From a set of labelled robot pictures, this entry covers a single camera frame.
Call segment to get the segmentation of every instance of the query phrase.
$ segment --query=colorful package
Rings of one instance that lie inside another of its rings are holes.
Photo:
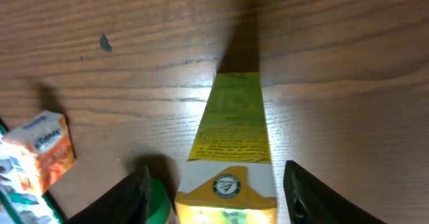
[[[216,75],[175,204],[181,224],[276,223],[258,72]]]
[[[1,171],[13,172],[25,192],[44,194],[74,164],[66,119],[59,113],[44,111],[2,140],[8,158],[0,160]]]

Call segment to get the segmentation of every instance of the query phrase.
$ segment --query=circular emblem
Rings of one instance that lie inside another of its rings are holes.
[[[240,181],[232,174],[223,174],[213,182],[214,193],[221,198],[233,198],[241,189]]]

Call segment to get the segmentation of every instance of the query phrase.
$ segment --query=wooden table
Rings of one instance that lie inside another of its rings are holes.
[[[67,215],[148,160],[174,192],[233,43],[259,58],[279,223],[289,159],[387,223],[429,222],[429,0],[0,2],[0,116],[68,114]]]

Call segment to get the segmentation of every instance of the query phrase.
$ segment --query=green lid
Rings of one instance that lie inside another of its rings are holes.
[[[150,178],[151,197],[147,224],[163,224],[170,214],[171,202],[166,187],[157,178]]]

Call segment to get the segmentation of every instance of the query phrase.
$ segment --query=wooden surface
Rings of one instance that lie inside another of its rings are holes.
[[[0,0],[0,116],[68,114],[78,161],[51,188],[66,214],[148,160],[174,191],[239,26],[237,62],[259,52],[279,223],[287,159],[385,222],[429,223],[429,0],[250,1]]]

